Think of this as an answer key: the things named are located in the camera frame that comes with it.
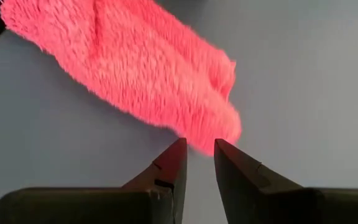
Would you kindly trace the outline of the blue-grey table mat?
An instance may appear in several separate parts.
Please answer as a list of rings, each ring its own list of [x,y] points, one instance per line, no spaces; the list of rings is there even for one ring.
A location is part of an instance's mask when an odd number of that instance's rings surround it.
[[[236,61],[239,149],[304,186],[358,187],[358,0],[158,2]],[[0,35],[0,197],[120,186],[175,140]]]

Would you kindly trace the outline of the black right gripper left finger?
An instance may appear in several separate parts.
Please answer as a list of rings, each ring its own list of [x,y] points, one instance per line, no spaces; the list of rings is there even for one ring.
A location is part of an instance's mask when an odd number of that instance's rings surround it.
[[[0,224],[181,224],[187,143],[180,138],[122,187],[32,187],[0,198]]]

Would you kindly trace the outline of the pink terry towel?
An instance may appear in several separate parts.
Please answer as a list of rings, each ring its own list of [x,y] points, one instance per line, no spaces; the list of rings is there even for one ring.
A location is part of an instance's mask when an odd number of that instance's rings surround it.
[[[209,156],[215,139],[239,139],[235,62],[154,0],[3,0],[0,11],[8,29],[121,111]]]

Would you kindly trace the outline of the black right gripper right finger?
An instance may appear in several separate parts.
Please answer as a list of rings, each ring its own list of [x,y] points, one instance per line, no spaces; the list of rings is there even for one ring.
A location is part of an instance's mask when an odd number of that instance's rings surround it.
[[[303,187],[223,139],[214,166],[228,224],[358,224],[358,189]]]

